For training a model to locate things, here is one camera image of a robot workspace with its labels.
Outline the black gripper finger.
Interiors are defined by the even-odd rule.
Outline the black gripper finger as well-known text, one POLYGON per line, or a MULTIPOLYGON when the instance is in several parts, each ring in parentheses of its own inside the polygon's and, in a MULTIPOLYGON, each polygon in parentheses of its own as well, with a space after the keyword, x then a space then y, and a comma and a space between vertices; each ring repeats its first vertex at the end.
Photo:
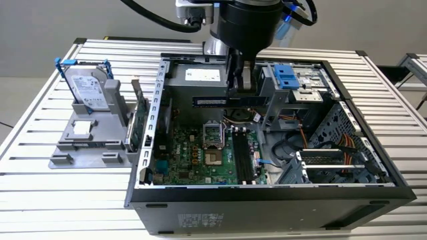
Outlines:
POLYGON ((252 96, 256 93, 254 77, 255 58, 230 48, 227 52, 227 96, 252 96))

